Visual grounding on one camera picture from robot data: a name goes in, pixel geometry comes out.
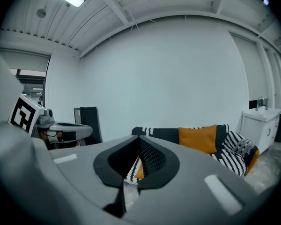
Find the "white ceiling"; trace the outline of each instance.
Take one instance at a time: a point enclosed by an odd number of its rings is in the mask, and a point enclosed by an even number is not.
[[[44,18],[37,10],[46,10]],[[203,15],[241,25],[281,51],[281,24],[262,0],[16,0],[1,29],[47,39],[83,56],[134,24],[165,15]]]

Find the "orange pillow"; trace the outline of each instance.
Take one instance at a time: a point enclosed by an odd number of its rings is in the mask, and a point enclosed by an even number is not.
[[[253,168],[253,166],[256,163],[256,161],[258,160],[258,158],[259,158],[259,150],[257,150],[255,152],[255,154],[254,154],[254,156],[253,156],[253,158],[252,158],[252,160],[251,160],[251,162],[250,162],[250,164],[248,166],[248,171],[247,171],[246,175],[248,175],[249,171]]]
[[[210,154],[215,153],[216,125],[200,129],[179,127],[179,144]]]
[[[144,170],[142,168],[142,163],[140,164],[140,168],[139,168],[139,171],[137,172],[137,174],[134,176],[135,178],[138,178],[138,179],[144,179]]]

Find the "concrete floor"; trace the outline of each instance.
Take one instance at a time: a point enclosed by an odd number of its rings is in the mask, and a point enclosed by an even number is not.
[[[250,184],[257,194],[265,189],[276,185],[281,177],[281,142],[274,144],[262,153],[251,169],[250,173],[245,176],[244,180]],[[136,185],[124,182],[124,196],[126,209],[133,205],[139,197]]]

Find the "black speaker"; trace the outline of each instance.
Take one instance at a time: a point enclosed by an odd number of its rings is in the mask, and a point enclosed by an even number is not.
[[[97,107],[74,108],[75,122],[89,125],[93,128],[91,136],[84,138],[86,145],[101,143],[101,133],[98,120]]]

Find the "striped cushion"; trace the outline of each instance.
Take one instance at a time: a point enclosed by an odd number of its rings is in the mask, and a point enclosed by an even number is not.
[[[137,185],[140,179],[135,178],[135,175],[139,171],[140,166],[141,166],[141,160],[140,160],[140,157],[137,157],[137,159],[135,160],[132,168],[130,169],[130,171],[127,174],[124,181],[129,183],[129,184]]]
[[[222,145],[226,150],[239,154],[244,159],[247,166],[250,164],[254,154],[258,150],[255,144],[253,144],[249,139],[246,139],[240,134],[232,131],[228,133]]]
[[[240,177],[247,174],[248,167],[242,156],[237,153],[229,152],[223,148],[218,149],[216,153],[210,154],[210,156]]]

